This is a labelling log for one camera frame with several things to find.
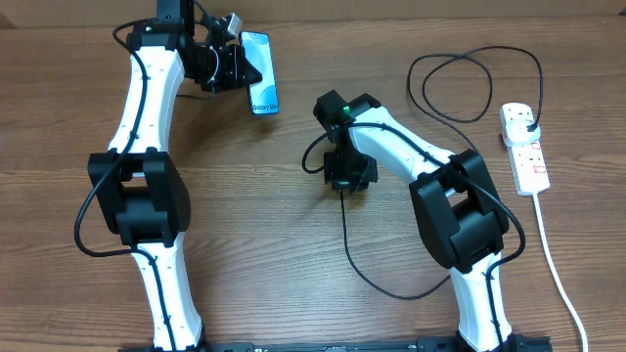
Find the Galaxy S24+ smartphone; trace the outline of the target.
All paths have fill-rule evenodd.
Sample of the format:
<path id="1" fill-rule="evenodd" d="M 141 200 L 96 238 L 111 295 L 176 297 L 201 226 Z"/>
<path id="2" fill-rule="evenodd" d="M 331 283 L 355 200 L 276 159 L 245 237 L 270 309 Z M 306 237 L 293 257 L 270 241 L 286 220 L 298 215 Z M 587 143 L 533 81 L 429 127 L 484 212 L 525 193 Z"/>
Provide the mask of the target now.
<path id="1" fill-rule="evenodd" d="M 246 59 L 261 75 L 261 80 L 248 86 L 251 112 L 254 115 L 276 114 L 280 111 L 270 38 L 267 33 L 242 31 L 240 43 Z"/>

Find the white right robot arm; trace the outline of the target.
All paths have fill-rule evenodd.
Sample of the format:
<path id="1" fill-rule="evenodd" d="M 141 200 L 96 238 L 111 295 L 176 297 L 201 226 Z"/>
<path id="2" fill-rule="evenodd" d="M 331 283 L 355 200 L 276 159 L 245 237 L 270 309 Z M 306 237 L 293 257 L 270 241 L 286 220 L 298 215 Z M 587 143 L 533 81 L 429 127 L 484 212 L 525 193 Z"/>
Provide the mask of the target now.
<path id="1" fill-rule="evenodd" d="M 436 263 L 449 272 L 460 313 L 458 346 L 465 351 L 512 351 L 500 287 L 503 236 L 519 221 L 500 201 L 481 155 L 437 148 L 398 123 L 374 97 L 347 102 L 332 90 L 313 114 L 335 148 L 319 167 L 339 193 L 365 190 L 389 168 L 409 188 L 419 235 Z"/>

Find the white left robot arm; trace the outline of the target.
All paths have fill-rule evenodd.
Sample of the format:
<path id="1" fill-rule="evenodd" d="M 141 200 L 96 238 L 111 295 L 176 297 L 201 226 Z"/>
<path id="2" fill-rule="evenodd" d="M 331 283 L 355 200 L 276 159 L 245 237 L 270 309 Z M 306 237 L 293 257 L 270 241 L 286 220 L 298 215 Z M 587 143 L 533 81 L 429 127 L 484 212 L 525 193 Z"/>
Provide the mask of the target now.
<path id="1" fill-rule="evenodd" d="M 234 13 L 197 17 L 200 6 L 160 1 L 154 17 L 123 25 L 125 38 L 112 33 L 129 54 L 128 92 L 107 150 L 88 159 L 92 189 L 73 228 L 75 244 L 86 255 L 134 259 L 153 319 L 151 351 L 209 348 L 184 255 L 190 196 L 169 153 L 180 86 L 190 79 L 205 92 L 220 93 L 265 77 L 234 41 L 241 19 Z"/>

